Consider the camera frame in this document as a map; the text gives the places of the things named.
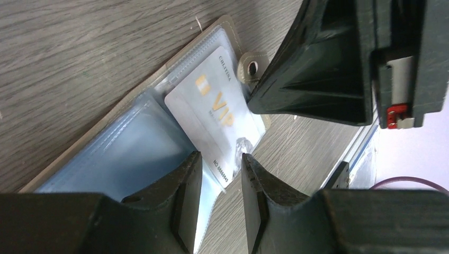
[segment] red component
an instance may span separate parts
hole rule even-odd
[[[404,115],[408,111],[408,105],[403,104],[396,104],[392,105],[387,109],[387,128],[388,129],[397,129],[397,116],[398,115]]]

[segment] white card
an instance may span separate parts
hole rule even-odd
[[[165,103],[223,187],[265,134],[251,113],[228,52],[219,47],[166,97]]]

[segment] wood grain surface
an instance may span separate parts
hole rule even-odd
[[[15,192],[130,89],[224,14],[271,58],[301,1],[1,0],[0,191]],[[255,157],[311,194],[356,128],[272,116]],[[240,176],[220,195],[200,253],[247,253]]]

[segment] wooden table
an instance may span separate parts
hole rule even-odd
[[[130,89],[230,14],[247,50],[274,56],[301,1],[1,0],[0,191],[15,192]],[[311,194],[356,128],[272,116],[256,158]],[[200,253],[247,253],[240,176],[216,203]]]

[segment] white scratch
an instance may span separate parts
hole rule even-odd
[[[198,22],[198,26],[200,27],[201,32],[203,32],[203,28],[201,27],[201,23],[200,20],[198,19],[197,16],[195,16],[196,21]]]

